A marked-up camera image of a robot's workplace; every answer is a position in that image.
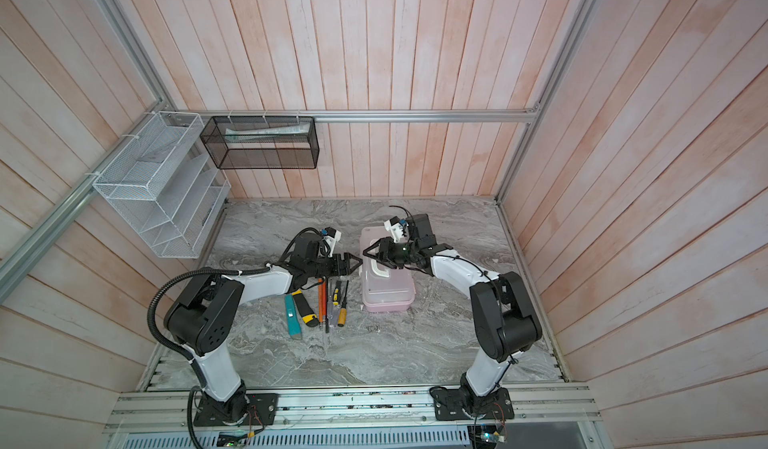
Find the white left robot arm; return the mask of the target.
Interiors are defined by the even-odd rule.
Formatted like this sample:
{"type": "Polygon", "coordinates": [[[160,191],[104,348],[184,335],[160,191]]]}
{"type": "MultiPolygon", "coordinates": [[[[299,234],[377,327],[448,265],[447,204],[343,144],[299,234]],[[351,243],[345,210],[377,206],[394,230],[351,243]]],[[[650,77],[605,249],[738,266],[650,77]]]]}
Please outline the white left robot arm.
{"type": "Polygon", "coordinates": [[[320,280],[352,275],[362,259],[337,253],[341,234],[332,229],[305,228],[289,242],[275,262],[251,270],[204,267],[173,278],[159,290],[162,297],[172,287],[186,286],[157,327],[153,301],[148,311],[150,332],[166,348],[183,356],[192,367],[203,393],[218,403],[228,403],[245,390],[231,361],[226,339],[239,308],[273,296],[294,295],[320,280]]]}

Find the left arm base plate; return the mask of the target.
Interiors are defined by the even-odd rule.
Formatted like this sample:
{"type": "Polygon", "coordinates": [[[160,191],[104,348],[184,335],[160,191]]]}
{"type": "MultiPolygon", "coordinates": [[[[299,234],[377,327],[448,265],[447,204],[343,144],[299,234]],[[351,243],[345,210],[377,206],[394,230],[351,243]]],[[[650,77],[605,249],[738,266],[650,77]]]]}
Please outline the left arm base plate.
{"type": "Polygon", "coordinates": [[[221,402],[203,393],[192,422],[195,427],[270,426],[275,420],[278,399],[277,393],[236,393],[221,402]]]}

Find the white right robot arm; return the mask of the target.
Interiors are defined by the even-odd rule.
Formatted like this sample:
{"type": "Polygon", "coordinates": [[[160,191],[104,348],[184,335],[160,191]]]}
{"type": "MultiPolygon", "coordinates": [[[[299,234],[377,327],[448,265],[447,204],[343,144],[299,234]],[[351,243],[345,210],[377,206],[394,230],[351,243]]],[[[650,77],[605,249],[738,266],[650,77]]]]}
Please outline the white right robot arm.
{"type": "Polygon", "coordinates": [[[389,269],[440,279],[470,300],[480,350],[463,375],[461,390],[474,399],[492,394],[515,357],[543,336],[522,277],[486,269],[439,243],[426,214],[394,217],[385,229],[388,235],[368,246],[365,257],[389,269]]]}

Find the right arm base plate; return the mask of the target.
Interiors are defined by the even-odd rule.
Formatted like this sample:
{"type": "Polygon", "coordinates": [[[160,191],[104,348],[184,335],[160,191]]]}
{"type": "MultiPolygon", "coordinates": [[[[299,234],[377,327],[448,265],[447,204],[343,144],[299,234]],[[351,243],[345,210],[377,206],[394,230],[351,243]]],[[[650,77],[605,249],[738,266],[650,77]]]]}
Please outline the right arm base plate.
{"type": "Polygon", "coordinates": [[[486,396],[477,396],[469,387],[448,389],[433,386],[429,395],[433,399],[438,421],[494,419],[505,422],[515,417],[509,392],[505,388],[498,387],[486,396]]]}

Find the pink tool box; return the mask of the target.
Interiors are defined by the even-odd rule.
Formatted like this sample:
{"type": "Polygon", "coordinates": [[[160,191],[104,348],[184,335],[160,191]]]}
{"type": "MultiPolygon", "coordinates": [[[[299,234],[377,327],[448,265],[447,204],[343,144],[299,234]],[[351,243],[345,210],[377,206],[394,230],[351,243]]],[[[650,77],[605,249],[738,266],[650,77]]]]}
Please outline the pink tool box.
{"type": "Polygon", "coordinates": [[[362,257],[362,299],[372,313],[406,311],[415,300],[415,285],[409,271],[395,270],[362,257]]]}

